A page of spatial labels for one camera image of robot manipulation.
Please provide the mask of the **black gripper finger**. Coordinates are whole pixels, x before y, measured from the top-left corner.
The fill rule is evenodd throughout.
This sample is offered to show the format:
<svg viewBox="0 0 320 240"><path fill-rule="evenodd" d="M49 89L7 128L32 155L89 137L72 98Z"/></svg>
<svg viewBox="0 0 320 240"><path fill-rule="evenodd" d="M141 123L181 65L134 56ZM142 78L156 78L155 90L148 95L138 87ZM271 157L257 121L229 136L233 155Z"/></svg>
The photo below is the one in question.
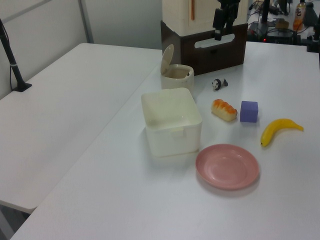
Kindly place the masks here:
<svg viewBox="0 0 320 240"><path fill-rule="evenodd" d="M238 5L230 4L226 7L226 27L231 28L235 19L238 17Z"/></svg>
<svg viewBox="0 0 320 240"><path fill-rule="evenodd" d="M220 8L215 9L212 27L214 28L214 39L220 41L223 29L223 10Z"/></svg>

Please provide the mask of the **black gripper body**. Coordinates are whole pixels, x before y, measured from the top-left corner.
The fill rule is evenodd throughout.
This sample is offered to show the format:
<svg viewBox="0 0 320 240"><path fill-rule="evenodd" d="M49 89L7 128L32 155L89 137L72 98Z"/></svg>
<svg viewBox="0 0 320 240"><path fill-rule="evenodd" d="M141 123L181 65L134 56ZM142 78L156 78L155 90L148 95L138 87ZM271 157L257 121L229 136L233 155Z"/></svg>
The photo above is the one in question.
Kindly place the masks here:
<svg viewBox="0 0 320 240"><path fill-rule="evenodd" d="M224 10L233 5L238 5L240 0L218 0L218 2L220 3L220 8Z"/></svg>

